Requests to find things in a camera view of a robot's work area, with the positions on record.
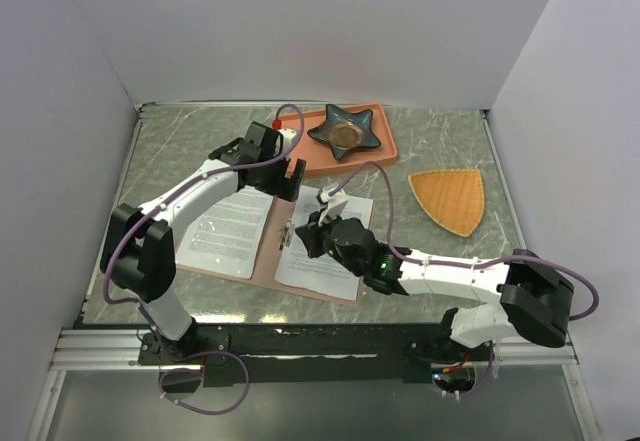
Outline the metal folder clip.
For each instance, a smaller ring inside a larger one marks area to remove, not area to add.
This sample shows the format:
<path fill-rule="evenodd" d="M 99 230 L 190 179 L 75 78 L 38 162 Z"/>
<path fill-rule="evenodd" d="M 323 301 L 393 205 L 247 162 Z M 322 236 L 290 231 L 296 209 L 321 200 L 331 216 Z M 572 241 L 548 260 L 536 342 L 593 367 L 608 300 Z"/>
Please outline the metal folder clip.
<path fill-rule="evenodd" d="M 288 218 L 283 227 L 279 230 L 279 250 L 287 248 L 291 244 L 293 235 L 295 234 L 295 225 L 291 218 Z"/>

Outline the printed white paper sheet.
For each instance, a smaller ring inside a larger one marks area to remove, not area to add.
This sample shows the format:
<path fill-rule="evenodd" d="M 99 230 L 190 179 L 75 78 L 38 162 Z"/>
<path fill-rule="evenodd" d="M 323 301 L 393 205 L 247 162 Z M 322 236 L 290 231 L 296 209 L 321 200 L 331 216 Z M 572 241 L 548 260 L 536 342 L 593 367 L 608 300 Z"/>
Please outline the printed white paper sheet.
<path fill-rule="evenodd" d="M 209 208 L 187 228 L 177 265 L 227 279 L 249 279 L 273 197 L 247 187 Z"/>

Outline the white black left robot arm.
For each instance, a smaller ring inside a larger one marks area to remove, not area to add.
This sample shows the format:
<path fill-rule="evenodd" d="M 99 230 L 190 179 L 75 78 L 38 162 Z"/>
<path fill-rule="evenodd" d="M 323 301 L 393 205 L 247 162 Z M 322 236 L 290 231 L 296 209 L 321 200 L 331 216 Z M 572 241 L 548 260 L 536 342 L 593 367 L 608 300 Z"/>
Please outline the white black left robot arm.
<path fill-rule="evenodd" d="M 171 190 L 112 212 L 100 260 L 103 285 L 127 292 L 125 302 L 137 306 L 174 362 L 188 362 L 198 350 L 198 324 L 172 287 L 178 238 L 205 211 L 245 187 L 296 200 L 306 163 L 292 162 L 290 154 L 303 133 L 254 122 Z"/>

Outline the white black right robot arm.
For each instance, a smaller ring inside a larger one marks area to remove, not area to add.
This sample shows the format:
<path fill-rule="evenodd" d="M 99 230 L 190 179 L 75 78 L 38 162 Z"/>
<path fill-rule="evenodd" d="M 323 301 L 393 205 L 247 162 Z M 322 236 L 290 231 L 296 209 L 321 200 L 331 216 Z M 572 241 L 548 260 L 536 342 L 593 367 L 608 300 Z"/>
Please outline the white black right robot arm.
<path fill-rule="evenodd" d="M 574 286 L 559 268 L 535 255 L 518 250 L 504 258 L 471 260 L 393 248 L 357 218 L 322 221 L 317 213 L 295 235 L 309 257 L 330 257 L 378 293 L 477 302 L 475 308 L 454 308 L 443 316 L 437 347 L 448 359 L 514 336 L 547 348 L 566 342 Z"/>

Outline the orange rectangular tray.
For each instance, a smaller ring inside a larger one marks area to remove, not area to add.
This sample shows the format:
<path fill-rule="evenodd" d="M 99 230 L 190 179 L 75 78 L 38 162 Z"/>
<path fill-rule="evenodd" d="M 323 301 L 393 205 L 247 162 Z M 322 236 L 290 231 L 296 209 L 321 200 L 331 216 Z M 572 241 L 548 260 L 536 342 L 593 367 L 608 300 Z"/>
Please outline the orange rectangular tray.
<path fill-rule="evenodd" d="M 381 146 L 375 149 L 358 148 L 347 153 L 341 160 L 336 160 L 328 144 L 313 140 L 307 134 L 309 129 L 319 126 L 325 120 L 325 107 L 307 110 L 304 112 L 305 134 L 290 155 L 288 175 L 293 173 L 298 158 L 306 161 L 303 176 L 305 180 L 348 174 L 366 161 L 375 161 L 383 167 L 391 166 L 396 162 L 398 149 L 384 107 L 379 103 L 369 103 L 343 106 L 343 109 L 349 112 L 371 109 L 373 111 L 372 131 L 380 139 Z"/>

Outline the dark blue star dish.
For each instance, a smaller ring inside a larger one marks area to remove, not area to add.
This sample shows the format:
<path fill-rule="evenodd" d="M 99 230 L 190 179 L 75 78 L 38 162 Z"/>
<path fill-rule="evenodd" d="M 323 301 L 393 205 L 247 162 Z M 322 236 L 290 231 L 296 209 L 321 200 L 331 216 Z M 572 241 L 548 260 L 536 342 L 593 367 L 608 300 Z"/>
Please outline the dark blue star dish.
<path fill-rule="evenodd" d="M 337 105 L 325 106 L 325 119 L 310 128 L 307 135 L 329 146 L 336 161 L 360 149 L 371 150 L 381 146 L 381 140 L 372 129 L 374 113 L 371 109 L 349 112 Z"/>

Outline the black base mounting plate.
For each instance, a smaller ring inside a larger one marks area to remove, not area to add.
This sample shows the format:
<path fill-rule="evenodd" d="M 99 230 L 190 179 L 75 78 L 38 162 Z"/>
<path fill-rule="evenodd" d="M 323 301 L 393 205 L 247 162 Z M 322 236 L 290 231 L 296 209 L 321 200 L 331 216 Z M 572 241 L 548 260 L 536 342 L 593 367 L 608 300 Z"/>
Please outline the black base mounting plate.
<path fill-rule="evenodd" d="M 253 383 L 400 380 L 428 383 L 435 365 L 486 362 L 487 343 L 460 347 L 432 323 L 202 324 L 185 350 L 169 356 L 151 333 L 138 363 L 186 367 L 207 387 Z"/>

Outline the orange woven rattan basket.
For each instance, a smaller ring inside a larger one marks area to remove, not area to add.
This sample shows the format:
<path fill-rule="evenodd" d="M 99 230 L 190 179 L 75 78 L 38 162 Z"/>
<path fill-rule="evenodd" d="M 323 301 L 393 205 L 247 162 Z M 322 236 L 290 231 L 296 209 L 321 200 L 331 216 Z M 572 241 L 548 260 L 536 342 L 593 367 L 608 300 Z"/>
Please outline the orange woven rattan basket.
<path fill-rule="evenodd" d="M 485 212 L 485 190 L 479 169 L 438 169 L 412 173 L 410 188 L 427 216 L 441 228 L 470 237 Z"/>

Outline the aluminium frame rail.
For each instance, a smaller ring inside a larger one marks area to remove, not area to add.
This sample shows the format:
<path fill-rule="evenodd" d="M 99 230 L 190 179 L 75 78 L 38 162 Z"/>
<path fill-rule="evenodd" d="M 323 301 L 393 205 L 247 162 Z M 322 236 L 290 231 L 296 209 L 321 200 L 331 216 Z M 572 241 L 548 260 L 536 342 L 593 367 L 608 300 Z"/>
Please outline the aluminium frame rail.
<path fill-rule="evenodd" d="M 202 325 L 210 349 L 258 359 L 373 359 L 416 350 L 429 334 L 427 324 L 213 324 Z M 91 326 L 60 333 L 52 370 L 124 370 L 139 368 L 139 355 L 153 342 L 145 326 Z M 541 347 L 519 337 L 494 343 L 502 366 L 564 366 L 579 363 L 571 343 Z"/>

